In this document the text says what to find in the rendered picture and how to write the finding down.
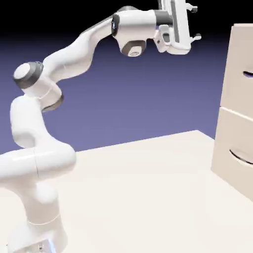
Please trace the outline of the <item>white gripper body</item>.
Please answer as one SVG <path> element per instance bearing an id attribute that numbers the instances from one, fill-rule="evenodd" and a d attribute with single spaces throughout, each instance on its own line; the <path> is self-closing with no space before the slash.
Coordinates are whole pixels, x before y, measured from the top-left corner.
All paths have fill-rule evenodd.
<path id="1" fill-rule="evenodd" d="M 172 16 L 173 25 L 161 28 L 163 50 L 174 55 L 185 55 L 191 49 L 186 0 L 160 0 L 160 8 Z"/>

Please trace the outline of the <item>cream painted cabinet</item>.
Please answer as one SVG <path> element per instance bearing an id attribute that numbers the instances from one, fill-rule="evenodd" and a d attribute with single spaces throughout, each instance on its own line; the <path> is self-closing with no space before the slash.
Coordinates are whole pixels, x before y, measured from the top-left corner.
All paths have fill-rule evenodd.
<path id="1" fill-rule="evenodd" d="M 231 28 L 211 170 L 253 201 L 253 24 Z"/>

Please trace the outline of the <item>cream drawer front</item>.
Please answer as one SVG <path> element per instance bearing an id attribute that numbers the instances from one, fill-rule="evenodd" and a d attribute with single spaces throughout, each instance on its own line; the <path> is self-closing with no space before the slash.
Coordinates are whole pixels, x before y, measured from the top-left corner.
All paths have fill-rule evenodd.
<path id="1" fill-rule="evenodd" d="M 211 170 L 242 195 L 253 201 L 253 165 L 236 159 L 229 149 L 253 153 L 253 119 L 219 109 Z"/>
<path id="2" fill-rule="evenodd" d="M 231 28 L 220 105 L 253 118 L 253 24 L 234 24 Z"/>

